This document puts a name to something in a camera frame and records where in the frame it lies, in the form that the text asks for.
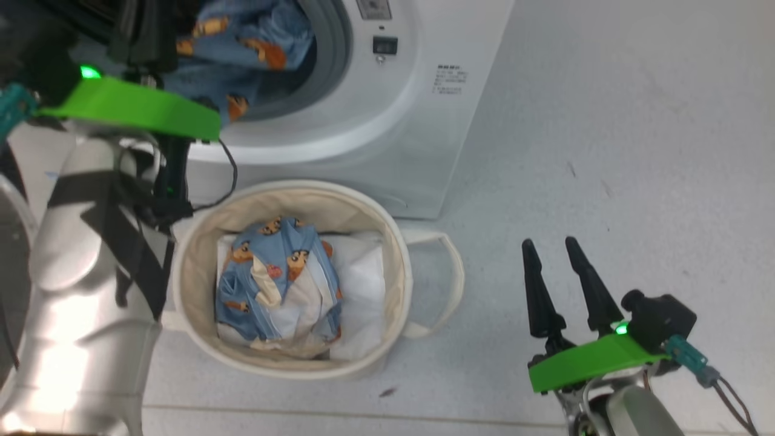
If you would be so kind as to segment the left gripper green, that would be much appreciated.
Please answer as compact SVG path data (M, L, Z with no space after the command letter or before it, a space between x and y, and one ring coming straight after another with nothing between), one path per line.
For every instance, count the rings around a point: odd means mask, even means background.
M174 0L143 0L143 65L150 71L177 68ZM109 41L109 58L132 64L141 0L120 0ZM220 138L218 111L166 91L117 78L85 78L57 107L41 107L37 115L136 128L194 140Z

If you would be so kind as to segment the cream canvas laundry basket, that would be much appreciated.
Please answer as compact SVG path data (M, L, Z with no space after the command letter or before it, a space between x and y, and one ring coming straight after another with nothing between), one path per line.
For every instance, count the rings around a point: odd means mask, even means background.
M354 361L299 360L227 344L217 337L215 321L216 242L227 232L281 214L311 220L321 231L351 234L375 231L384 240L386 331L375 350ZM409 245L440 241L449 252L453 274L446 308L433 326L409 322L414 277ZM295 381L351 380L380 372L399 339L422 339L442 328L460 305L466 275L457 247L447 234L424 228L401 228L382 205L360 191L315 180L286 180L254 185L191 220L178 240L171 293L176 309L165 311L164 328L188 334L221 364L242 372Z

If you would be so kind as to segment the white front-load washing machine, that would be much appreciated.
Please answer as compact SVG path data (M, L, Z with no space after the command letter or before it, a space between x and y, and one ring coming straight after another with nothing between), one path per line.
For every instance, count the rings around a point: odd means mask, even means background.
M174 0L176 36L203 0ZM268 100L194 144L191 201L236 185L316 179L362 191L391 214L433 219L467 139L515 0L297 0L315 42Z

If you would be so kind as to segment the blue cartoon print garment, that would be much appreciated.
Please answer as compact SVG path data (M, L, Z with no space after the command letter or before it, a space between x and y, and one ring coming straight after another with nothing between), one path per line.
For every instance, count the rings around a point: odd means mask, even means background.
M291 358L325 353L341 337L340 278L332 246L292 216L236 234L215 291L219 338Z
M176 41L163 89L218 111L224 125L268 100L263 86L299 70L314 45L297 0L203 0Z

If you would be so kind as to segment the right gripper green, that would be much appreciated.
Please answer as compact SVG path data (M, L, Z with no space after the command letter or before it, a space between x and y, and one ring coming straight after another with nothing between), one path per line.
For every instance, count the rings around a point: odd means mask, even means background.
M565 246L571 268L581 282L587 312L587 326L598 333L614 333L624 317L607 287L587 259L575 237L568 236ZM567 327L564 317L554 307L543 279L543 265L534 243L521 243L525 273L525 291L530 334L535 339L559 340ZM612 334L602 339L579 345L529 366L532 391L536 394L562 390L585 383L593 378L648 363L667 360L664 353L652 354L628 334Z

